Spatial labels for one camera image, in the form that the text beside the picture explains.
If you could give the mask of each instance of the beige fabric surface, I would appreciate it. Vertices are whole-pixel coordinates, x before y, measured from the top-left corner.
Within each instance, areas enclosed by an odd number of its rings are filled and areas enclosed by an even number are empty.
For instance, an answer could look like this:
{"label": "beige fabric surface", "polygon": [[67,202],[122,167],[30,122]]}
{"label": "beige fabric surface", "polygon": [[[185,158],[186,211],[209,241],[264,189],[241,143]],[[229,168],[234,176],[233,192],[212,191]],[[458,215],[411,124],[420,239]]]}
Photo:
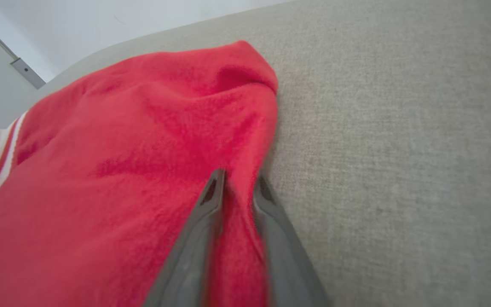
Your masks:
{"label": "beige fabric surface", "polygon": [[491,0],[270,6],[109,47],[37,98],[240,39],[278,74],[269,176],[333,303],[491,306]]}

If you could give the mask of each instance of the red fabric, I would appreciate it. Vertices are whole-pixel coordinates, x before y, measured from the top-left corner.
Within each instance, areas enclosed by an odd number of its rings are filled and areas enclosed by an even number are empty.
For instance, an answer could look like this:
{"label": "red fabric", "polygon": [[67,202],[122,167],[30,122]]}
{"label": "red fabric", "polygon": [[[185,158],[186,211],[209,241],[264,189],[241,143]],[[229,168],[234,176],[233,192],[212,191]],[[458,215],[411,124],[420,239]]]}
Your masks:
{"label": "red fabric", "polygon": [[276,90],[239,41],[131,58],[39,101],[0,188],[0,306],[141,306],[216,168],[228,186],[210,303],[265,305],[251,194]]}

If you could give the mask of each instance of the gray upholstery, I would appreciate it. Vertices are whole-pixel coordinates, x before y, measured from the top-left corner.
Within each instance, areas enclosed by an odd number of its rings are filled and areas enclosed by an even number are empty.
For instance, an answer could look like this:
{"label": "gray upholstery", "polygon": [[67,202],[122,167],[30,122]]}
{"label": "gray upholstery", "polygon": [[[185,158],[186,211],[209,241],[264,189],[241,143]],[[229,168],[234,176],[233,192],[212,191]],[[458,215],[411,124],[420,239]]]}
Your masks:
{"label": "gray upholstery", "polygon": [[335,305],[491,306],[491,0],[299,1],[99,51],[244,39],[279,78],[269,176]]}

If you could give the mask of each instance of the red towel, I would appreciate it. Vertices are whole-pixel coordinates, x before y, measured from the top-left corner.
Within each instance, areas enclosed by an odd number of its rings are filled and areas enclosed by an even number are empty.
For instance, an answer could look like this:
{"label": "red towel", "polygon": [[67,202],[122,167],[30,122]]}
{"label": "red towel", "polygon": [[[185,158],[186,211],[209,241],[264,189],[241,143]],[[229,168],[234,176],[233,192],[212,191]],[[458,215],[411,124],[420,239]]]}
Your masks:
{"label": "red towel", "polygon": [[228,186],[210,305],[265,305],[251,195],[276,91],[239,41],[130,58],[39,101],[1,157],[0,307],[141,306],[217,168]]}

